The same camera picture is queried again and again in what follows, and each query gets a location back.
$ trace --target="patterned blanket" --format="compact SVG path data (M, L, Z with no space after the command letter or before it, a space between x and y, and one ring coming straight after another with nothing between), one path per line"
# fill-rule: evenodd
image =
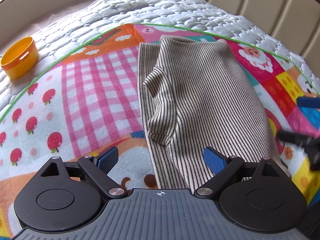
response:
M0 239L21 229L14 199L53 155L72 161L117 146L119 162L109 176L128 190L157 188L141 125L137 56L139 43L158 43L163 34L202 42L223 38L163 25L122 25L35 79L0 119ZM293 63L224 39L262 101L273 134L283 128L316 136L320 112L298 108L296 98L317 92ZM277 146L294 177L305 156L295 147ZM305 179L294 181L308 188ZM314 193L305 196L310 201Z

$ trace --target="yellow plastic bowl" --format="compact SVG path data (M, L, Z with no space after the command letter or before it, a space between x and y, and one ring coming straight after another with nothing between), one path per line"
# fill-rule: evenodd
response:
M26 37L15 43L0 61L2 69L10 79L17 79L27 73L37 62L39 52L32 37Z

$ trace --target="fabric fold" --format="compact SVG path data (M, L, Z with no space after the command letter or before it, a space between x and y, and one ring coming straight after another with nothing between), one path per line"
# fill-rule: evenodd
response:
M160 187L192 191L213 174L212 146L248 162L281 164L263 106L228 44L162 36L141 43L138 90L143 127Z

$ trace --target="beige headboard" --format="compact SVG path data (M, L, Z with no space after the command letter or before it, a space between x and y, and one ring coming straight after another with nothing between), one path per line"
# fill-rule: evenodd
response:
M206 0L245 16L305 59L320 77L320 4L315 0Z

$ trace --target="white mattress cover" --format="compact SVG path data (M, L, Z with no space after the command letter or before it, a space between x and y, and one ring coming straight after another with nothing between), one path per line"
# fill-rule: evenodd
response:
M38 64L18 80L0 71L0 116L15 97L44 69L94 37L126 23L175 25L244 41L289 58L320 91L320 80L304 59L264 33L243 16L234 16L205 0L96 0L90 6L32 35Z

